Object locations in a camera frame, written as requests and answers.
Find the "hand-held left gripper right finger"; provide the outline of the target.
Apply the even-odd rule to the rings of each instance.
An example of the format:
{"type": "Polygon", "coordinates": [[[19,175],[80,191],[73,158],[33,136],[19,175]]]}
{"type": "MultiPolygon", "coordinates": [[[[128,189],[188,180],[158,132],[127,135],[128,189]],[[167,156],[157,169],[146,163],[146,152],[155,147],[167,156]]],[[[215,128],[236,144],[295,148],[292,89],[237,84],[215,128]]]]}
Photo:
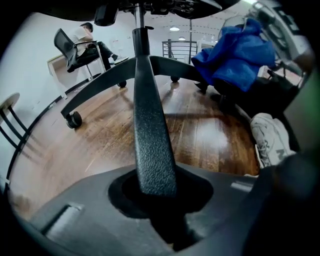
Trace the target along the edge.
{"type": "Polygon", "coordinates": [[[254,216],[250,213],[255,180],[176,165],[178,205],[183,233],[174,256],[244,256],[254,216]]]}

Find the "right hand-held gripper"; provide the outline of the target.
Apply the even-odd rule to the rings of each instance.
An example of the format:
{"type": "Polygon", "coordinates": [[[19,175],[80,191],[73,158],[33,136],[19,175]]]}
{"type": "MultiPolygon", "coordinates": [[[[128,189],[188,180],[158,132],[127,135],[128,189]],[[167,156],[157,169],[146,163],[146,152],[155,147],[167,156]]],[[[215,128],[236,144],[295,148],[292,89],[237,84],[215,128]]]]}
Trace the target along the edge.
{"type": "Polygon", "coordinates": [[[270,40],[278,57],[294,61],[312,48],[295,19],[278,1],[256,1],[249,9],[249,16],[259,21],[264,36],[270,40]]]}

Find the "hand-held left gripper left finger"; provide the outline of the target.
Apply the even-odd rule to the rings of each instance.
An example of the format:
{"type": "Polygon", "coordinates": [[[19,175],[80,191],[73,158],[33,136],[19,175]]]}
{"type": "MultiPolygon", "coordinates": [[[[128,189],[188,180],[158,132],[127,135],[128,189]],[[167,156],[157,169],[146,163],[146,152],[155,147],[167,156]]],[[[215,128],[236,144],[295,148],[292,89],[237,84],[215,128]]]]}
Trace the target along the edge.
{"type": "Polygon", "coordinates": [[[30,224],[73,256],[170,256],[175,252],[148,219],[130,218],[109,199],[109,187],[134,165],[88,176],[44,204],[30,224]]]}

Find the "blue cloth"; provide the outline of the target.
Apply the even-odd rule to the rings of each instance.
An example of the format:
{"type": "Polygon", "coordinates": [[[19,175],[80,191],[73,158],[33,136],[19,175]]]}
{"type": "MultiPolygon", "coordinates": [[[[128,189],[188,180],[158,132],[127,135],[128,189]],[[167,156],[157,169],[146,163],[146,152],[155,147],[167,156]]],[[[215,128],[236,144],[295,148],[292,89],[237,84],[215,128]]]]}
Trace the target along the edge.
{"type": "Polygon", "coordinates": [[[244,27],[225,26],[214,47],[204,48],[191,58],[193,66],[210,85],[222,80],[247,92],[262,66],[275,66],[272,43],[262,39],[261,24],[248,18],[244,27]]]}

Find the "black office chair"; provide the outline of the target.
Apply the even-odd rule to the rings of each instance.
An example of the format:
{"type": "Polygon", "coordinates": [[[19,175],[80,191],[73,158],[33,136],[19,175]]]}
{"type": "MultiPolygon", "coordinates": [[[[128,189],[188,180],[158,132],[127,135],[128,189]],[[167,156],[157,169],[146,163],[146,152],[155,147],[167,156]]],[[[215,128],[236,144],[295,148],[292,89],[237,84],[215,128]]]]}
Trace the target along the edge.
{"type": "Polygon", "coordinates": [[[155,77],[175,76],[200,82],[201,75],[189,65],[150,54],[148,29],[144,15],[177,14],[185,19],[207,17],[233,6],[239,0],[90,0],[78,7],[69,0],[53,0],[39,12],[71,21],[92,20],[101,27],[115,23],[118,12],[130,12],[135,18],[133,45],[135,56],[117,64],[93,79],[62,110],[67,125],[82,124],[76,108],[100,92],[134,79],[133,125],[134,170],[116,178],[108,192],[111,200],[134,202],[151,200],[178,201],[177,164],[160,100],[155,77]]]}

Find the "person's black trousers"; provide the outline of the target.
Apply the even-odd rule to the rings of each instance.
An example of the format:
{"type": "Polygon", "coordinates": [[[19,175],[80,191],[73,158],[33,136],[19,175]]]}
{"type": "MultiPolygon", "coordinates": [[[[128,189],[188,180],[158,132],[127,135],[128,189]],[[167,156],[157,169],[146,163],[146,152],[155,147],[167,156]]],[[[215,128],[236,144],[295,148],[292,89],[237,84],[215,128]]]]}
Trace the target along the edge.
{"type": "Polygon", "coordinates": [[[249,116],[267,113],[273,117],[282,114],[299,93],[299,88],[284,77],[270,80],[257,77],[248,91],[216,79],[214,88],[222,95],[224,105],[238,105],[249,116]]]}

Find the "person's white sneaker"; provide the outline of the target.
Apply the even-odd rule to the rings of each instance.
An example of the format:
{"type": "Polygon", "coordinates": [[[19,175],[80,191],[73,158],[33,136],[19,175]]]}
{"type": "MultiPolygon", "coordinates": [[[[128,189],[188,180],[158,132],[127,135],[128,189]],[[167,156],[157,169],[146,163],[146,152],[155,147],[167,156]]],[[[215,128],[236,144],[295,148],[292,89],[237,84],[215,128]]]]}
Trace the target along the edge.
{"type": "Polygon", "coordinates": [[[268,113],[256,114],[250,122],[255,140],[255,152],[260,167],[278,165],[283,159],[294,155],[291,150],[289,134],[283,123],[268,113]]]}

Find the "black metal railing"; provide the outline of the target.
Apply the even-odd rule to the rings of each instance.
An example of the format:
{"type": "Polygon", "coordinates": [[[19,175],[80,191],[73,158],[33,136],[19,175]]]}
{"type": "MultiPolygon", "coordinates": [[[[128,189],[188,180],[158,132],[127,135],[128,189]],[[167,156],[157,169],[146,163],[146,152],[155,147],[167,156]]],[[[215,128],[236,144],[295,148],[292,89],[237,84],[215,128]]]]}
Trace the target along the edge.
{"type": "Polygon", "coordinates": [[[188,63],[198,53],[196,41],[167,40],[162,42],[162,56],[188,63]]]}

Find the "white desk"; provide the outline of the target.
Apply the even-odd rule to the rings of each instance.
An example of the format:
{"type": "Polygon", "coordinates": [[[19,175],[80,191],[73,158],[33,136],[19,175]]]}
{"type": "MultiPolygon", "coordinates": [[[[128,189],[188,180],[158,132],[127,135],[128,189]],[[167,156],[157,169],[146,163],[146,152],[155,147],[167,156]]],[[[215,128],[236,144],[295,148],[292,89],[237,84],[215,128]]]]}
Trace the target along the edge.
{"type": "Polygon", "coordinates": [[[60,92],[61,97],[65,100],[68,98],[66,94],[66,88],[59,81],[57,71],[60,69],[65,69],[66,65],[67,65],[67,61],[63,54],[57,55],[47,61],[49,74],[52,76],[53,81],[60,92]]]}

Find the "pale round table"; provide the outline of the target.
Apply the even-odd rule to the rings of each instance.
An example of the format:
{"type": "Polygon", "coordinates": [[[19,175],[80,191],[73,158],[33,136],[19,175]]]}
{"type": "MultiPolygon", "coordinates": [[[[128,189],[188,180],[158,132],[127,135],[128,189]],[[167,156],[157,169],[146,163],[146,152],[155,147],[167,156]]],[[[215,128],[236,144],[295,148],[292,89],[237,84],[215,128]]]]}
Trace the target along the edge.
{"type": "Polygon", "coordinates": [[[43,157],[44,154],[39,149],[31,145],[28,142],[28,139],[31,138],[40,147],[42,147],[43,144],[35,136],[32,135],[33,128],[27,128],[13,109],[19,98],[20,94],[18,92],[15,92],[0,103],[0,134],[2,134],[2,136],[9,142],[9,144],[18,151],[18,153],[21,153],[23,151],[23,146],[26,146],[38,157],[43,157]],[[11,115],[15,119],[17,124],[22,128],[22,130],[25,132],[25,137],[21,135],[20,132],[15,128],[15,126],[9,120],[8,115],[11,115]],[[18,146],[18,144],[16,144],[14,140],[10,138],[10,136],[5,132],[5,130],[1,126],[2,123],[5,123],[11,130],[11,132],[19,139],[19,142],[22,143],[21,146],[18,146]]]}

